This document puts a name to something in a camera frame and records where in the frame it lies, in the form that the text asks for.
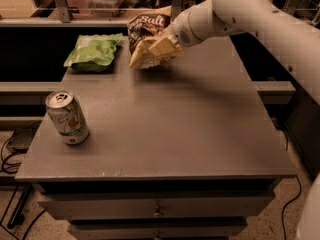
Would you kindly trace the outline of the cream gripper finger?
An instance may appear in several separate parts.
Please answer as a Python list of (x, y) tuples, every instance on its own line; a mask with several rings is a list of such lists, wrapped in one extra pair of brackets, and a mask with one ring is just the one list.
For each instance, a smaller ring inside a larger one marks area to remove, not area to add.
[(148, 48), (148, 51), (153, 56), (178, 56), (184, 53), (183, 48), (172, 35), (162, 36)]
[(131, 69), (137, 68), (146, 59), (153, 56), (153, 54), (149, 51), (149, 48), (154, 42), (155, 40), (153, 38), (145, 38), (138, 42), (135, 50), (131, 55), (130, 64), (129, 64), (129, 67)]

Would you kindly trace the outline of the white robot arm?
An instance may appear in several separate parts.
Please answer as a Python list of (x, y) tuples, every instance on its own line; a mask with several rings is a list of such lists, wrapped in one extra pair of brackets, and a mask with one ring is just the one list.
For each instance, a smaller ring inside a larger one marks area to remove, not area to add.
[(275, 7), (270, 0), (206, 0), (163, 21), (163, 9), (139, 14), (128, 23), (133, 44), (129, 67), (158, 66), (185, 47), (211, 37), (247, 32), (320, 103), (320, 30)]

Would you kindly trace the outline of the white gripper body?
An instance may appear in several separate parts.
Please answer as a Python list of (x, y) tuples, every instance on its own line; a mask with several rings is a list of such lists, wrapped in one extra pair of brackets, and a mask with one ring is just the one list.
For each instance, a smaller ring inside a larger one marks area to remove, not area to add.
[(172, 35), (183, 47), (192, 47), (202, 42), (192, 31), (191, 23), (189, 22), (190, 15), (190, 10), (181, 12), (164, 30), (166, 34)]

